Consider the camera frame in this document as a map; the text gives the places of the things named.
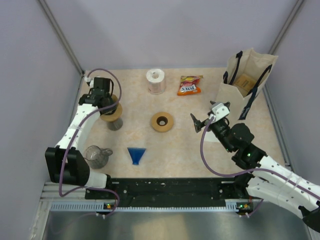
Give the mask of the brown paper coffee filter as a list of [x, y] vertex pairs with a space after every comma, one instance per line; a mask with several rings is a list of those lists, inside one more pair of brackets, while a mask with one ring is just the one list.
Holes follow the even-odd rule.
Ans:
[[114, 106], [118, 106], [120, 104], [119, 98], [114, 93], [111, 96], [111, 104]]

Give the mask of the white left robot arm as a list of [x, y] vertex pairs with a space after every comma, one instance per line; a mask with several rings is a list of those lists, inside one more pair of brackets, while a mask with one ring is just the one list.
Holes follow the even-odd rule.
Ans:
[[85, 142], [94, 123], [102, 114], [116, 109], [112, 99], [114, 82], [105, 77], [90, 80], [90, 89], [80, 97], [71, 124], [62, 139], [45, 151], [45, 160], [51, 182], [96, 188], [102, 198], [109, 198], [114, 191], [107, 175], [90, 169], [84, 155]]

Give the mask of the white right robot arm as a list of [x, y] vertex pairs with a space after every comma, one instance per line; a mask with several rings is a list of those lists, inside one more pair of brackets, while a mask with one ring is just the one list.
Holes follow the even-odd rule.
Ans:
[[233, 185], [239, 198], [247, 195], [267, 200], [284, 208], [312, 230], [320, 230], [320, 187], [280, 165], [265, 151], [252, 143], [255, 138], [245, 123], [230, 126], [228, 115], [230, 103], [211, 102], [207, 119], [200, 121], [191, 116], [195, 131], [201, 132], [200, 146], [204, 145], [206, 133], [211, 131], [224, 149], [234, 153], [232, 160], [240, 172], [223, 174], [211, 168], [200, 151], [205, 167], [214, 175], [232, 178], [247, 175], [249, 180], [240, 180]]

